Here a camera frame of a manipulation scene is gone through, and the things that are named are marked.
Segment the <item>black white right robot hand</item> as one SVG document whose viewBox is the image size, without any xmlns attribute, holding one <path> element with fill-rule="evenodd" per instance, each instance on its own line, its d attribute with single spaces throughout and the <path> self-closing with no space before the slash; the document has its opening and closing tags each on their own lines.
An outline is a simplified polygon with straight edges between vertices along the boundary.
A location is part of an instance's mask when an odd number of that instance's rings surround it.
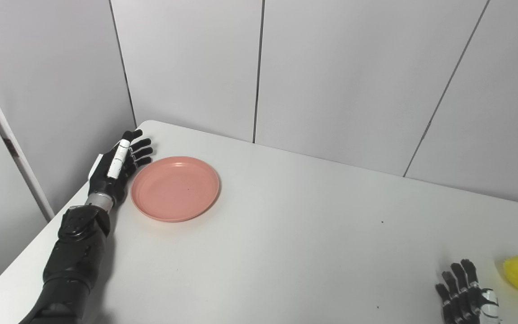
<svg viewBox="0 0 518 324">
<path fill-rule="evenodd" d="M 491 288 L 481 287 L 477 268 L 469 259 L 452 263 L 442 272 L 443 283 L 434 286 L 441 300 L 445 324 L 501 324 L 498 297 Z"/>
</svg>

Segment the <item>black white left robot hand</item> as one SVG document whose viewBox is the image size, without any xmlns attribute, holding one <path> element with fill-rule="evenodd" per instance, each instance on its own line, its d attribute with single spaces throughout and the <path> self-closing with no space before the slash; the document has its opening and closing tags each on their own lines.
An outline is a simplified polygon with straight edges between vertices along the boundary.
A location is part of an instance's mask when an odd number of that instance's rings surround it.
<svg viewBox="0 0 518 324">
<path fill-rule="evenodd" d="M 141 129 L 127 130 L 107 153 L 101 155 L 89 178 L 89 195 L 105 194 L 113 201 L 114 206 L 122 203 L 128 181 L 140 168 L 152 162 L 151 154 L 154 152 L 152 139 L 146 137 L 139 140 L 142 135 Z M 122 141 L 129 142 L 129 145 L 125 151 L 125 157 L 122 158 L 121 170 L 118 176 L 113 178 L 108 173 Z"/>
</svg>

